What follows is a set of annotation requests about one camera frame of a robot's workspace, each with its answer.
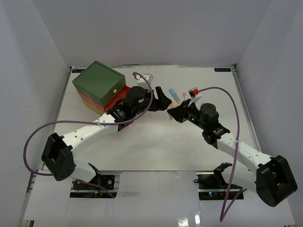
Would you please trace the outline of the salmon cap marker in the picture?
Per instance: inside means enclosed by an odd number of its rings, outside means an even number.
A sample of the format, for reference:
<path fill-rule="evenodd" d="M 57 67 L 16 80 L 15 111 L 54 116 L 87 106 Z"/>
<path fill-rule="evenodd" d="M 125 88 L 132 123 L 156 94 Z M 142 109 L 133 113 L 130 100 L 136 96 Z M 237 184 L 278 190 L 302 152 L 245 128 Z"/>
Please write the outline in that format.
<path fill-rule="evenodd" d="M 185 100 L 185 101 L 188 100 L 188 97 L 187 97 L 186 92 L 183 93 L 183 97 L 184 97 L 184 100 Z"/>

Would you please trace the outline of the orange red drawer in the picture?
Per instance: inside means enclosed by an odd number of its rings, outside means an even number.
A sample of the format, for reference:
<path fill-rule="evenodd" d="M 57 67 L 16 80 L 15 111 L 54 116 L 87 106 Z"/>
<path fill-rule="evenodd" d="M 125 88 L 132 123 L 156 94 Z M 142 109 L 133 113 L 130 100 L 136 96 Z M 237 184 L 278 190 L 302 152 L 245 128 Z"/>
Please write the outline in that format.
<path fill-rule="evenodd" d="M 128 87 L 127 85 L 125 85 L 119 92 L 117 92 L 114 97 L 107 103 L 106 106 L 104 106 L 104 111 L 108 111 L 109 109 L 111 109 L 114 104 L 122 99 L 125 98 L 126 94 L 130 91 L 130 87 Z"/>

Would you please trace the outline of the green drawer storage box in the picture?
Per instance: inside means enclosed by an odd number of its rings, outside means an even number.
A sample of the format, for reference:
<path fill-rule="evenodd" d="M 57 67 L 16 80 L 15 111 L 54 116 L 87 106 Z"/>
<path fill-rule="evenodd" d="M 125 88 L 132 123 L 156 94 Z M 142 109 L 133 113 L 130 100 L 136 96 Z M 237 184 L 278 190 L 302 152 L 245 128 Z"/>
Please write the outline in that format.
<path fill-rule="evenodd" d="M 122 73 L 94 61 L 72 83 L 77 91 L 106 106 L 126 85 L 126 80 Z"/>

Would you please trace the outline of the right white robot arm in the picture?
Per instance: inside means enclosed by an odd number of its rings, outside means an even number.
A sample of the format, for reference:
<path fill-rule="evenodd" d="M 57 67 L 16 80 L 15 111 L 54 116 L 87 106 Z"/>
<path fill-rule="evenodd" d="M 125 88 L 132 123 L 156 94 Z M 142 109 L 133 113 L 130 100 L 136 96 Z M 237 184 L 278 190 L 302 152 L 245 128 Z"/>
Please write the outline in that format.
<path fill-rule="evenodd" d="M 297 191 L 298 186 L 288 161 L 278 155 L 271 157 L 244 142 L 238 142 L 230 131 L 219 123 L 219 114 L 213 104 L 198 109 L 190 100 L 169 109 L 168 114 L 179 123 L 189 121 L 203 130 L 205 141 L 242 163 L 247 170 L 235 171 L 234 184 L 255 192 L 270 207 Z"/>

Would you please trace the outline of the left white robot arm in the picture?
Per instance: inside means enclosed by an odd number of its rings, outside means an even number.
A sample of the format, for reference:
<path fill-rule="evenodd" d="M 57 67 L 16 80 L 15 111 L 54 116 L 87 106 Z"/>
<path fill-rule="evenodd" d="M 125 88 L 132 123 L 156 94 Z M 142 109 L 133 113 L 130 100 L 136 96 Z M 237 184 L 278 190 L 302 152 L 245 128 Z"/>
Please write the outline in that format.
<path fill-rule="evenodd" d="M 97 168 L 90 163 L 77 161 L 75 157 L 105 136 L 130 125 L 145 110 L 166 110 L 172 101 L 164 95 L 161 87 L 156 87 L 155 91 L 156 95 L 142 87 L 132 87 L 124 98 L 116 101 L 111 109 L 88 126 L 62 136 L 57 133 L 50 135 L 42 153 L 42 161 L 55 180 L 62 181 L 70 177 L 83 181 L 91 189 L 98 187 L 100 177 Z"/>

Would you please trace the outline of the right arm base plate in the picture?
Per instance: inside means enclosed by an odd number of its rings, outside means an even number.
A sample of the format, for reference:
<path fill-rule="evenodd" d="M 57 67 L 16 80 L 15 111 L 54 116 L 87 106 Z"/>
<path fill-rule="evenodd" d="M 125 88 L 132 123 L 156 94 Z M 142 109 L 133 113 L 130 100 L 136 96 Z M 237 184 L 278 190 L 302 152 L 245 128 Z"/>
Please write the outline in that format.
<path fill-rule="evenodd" d="M 200 201 L 223 201 L 227 192 L 227 183 L 216 179 L 212 173 L 201 173 L 197 175 L 194 183 L 198 186 Z"/>

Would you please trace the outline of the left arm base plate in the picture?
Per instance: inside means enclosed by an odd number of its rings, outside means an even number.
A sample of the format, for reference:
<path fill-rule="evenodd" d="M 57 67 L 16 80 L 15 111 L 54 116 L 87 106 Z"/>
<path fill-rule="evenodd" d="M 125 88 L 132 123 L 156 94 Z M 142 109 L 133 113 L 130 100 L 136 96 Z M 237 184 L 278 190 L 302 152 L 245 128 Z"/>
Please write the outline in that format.
<path fill-rule="evenodd" d="M 107 190 L 114 189 L 115 176 L 114 175 L 100 175 L 95 176 L 89 183 L 96 184 L 104 187 Z M 73 181 L 73 190 L 96 190 L 98 187 L 87 185 L 83 183 L 79 183 L 77 180 Z"/>

